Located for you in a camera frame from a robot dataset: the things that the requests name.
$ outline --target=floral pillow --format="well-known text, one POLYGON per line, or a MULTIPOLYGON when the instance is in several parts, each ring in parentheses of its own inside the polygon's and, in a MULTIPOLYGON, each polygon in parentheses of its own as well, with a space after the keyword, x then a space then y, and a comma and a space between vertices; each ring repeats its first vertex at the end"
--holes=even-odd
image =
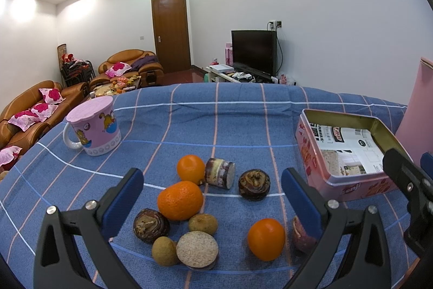
POLYGON ((6 165, 18 158, 19 152, 22 150, 18 146, 10 146, 3 148, 0 151, 0 166, 6 165))
POLYGON ((41 122, 44 122, 53 115, 57 108, 58 106, 55 104, 38 103, 33 106, 31 111, 40 118, 41 122))
POLYGON ((63 97, 57 89, 39 89, 39 91, 42 93, 45 103, 57 104, 63 101, 63 97))
POLYGON ((25 110, 12 116, 12 118, 9 119, 8 123, 16 125, 17 127, 21 128, 22 131, 27 131, 29 127, 31 127, 35 123, 39 123, 40 121, 41 120, 37 114, 34 114, 30 110, 25 110))
POLYGON ((131 66, 128 63, 118 62, 108 69, 105 74, 107 74, 107 76, 111 79, 116 76, 122 76, 130 69, 131 66))

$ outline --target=checkered tablecloth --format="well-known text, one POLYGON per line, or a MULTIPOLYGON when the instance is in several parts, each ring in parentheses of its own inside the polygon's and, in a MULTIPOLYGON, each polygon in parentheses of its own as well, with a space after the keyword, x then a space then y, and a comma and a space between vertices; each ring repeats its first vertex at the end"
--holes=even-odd
MULTIPOLYGON (((145 186, 111 246, 143 288, 282 288, 303 261, 295 255, 290 236, 286 250, 272 262, 256 259, 245 239, 250 226, 266 217, 280 221, 291 234, 294 212, 281 193, 279 180, 287 167, 295 167, 305 176, 294 138, 302 109, 376 116, 393 132, 406 110, 400 104, 359 95, 231 83, 145 88, 116 96, 114 108, 122 133, 122 142, 114 151, 92 157, 68 149, 61 123, 0 183, 0 252, 26 288, 33 288, 34 251, 47 206, 69 210, 81 208, 87 200, 99 200, 130 167, 144 171, 145 186), (183 265, 158 266, 151 245, 141 242, 132 231, 135 215, 146 207, 157 209, 161 189, 179 181, 176 164, 187 154, 204 161, 211 156, 234 161, 236 178, 252 168, 263 169, 271 177, 270 194, 261 202, 239 197, 236 185, 229 191, 202 187, 205 212, 219 221, 215 235, 219 261, 206 272, 190 271, 183 265)), ((349 208, 356 209, 370 204, 378 206, 386 229, 395 284, 415 259, 402 237, 410 219, 406 201, 399 191, 393 191, 347 202, 349 208)), ((169 236, 178 240, 187 230, 187 222, 172 223, 169 236)), ((341 241, 322 285, 332 280, 347 241, 347 237, 341 241)), ((105 287, 80 237, 77 243, 90 277, 105 287)))

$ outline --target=red tile floor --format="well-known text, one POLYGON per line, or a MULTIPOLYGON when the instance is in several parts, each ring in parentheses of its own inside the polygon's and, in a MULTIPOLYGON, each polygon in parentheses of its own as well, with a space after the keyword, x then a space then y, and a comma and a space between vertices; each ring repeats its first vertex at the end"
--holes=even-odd
POLYGON ((197 69, 176 71, 164 75, 164 85, 173 85, 174 83, 202 83, 204 75, 197 69))

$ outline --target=mug handle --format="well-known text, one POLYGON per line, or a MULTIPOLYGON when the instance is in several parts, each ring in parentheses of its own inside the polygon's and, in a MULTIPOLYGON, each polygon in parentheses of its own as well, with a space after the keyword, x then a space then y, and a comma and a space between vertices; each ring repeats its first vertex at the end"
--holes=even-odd
POLYGON ((70 127, 71 127, 71 123, 66 123, 66 125, 64 126, 63 141, 64 141, 65 145, 68 146, 69 148, 72 148, 73 150, 77 150, 77 149, 83 147, 83 145, 81 144, 81 142, 71 141, 71 139, 68 137, 68 130, 70 127))

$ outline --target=leather armchair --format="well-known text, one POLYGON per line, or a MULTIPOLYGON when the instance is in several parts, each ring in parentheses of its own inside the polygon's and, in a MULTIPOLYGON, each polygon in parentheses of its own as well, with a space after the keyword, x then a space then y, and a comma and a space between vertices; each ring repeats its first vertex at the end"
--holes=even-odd
POLYGON ((18 146, 22 148, 20 154, 24 154, 50 129, 60 123, 74 107, 84 100, 87 90, 86 83, 80 83, 63 89, 61 84, 47 80, 24 91, 14 98, 0 114, 0 148, 12 145, 18 146), (8 123, 8 120, 14 114, 31 109, 35 104, 44 102, 42 94, 39 91, 41 88, 57 88, 60 91, 63 101, 59 103, 54 114, 44 122, 33 124, 25 132, 19 127, 8 123))
MULTIPOLYGON (((99 75, 97 75, 89 84, 90 90, 93 91, 96 86, 110 83, 110 78, 105 72, 118 62, 128 63, 132 65, 137 59, 146 56, 156 56, 155 53, 147 50, 140 49, 127 49, 112 55, 107 61, 103 62, 98 67, 99 75)), ((134 75, 141 75, 141 86, 162 86, 164 80, 164 69, 160 63, 149 63, 143 65, 138 71, 131 71, 125 73, 124 77, 132 77, 134 75)))

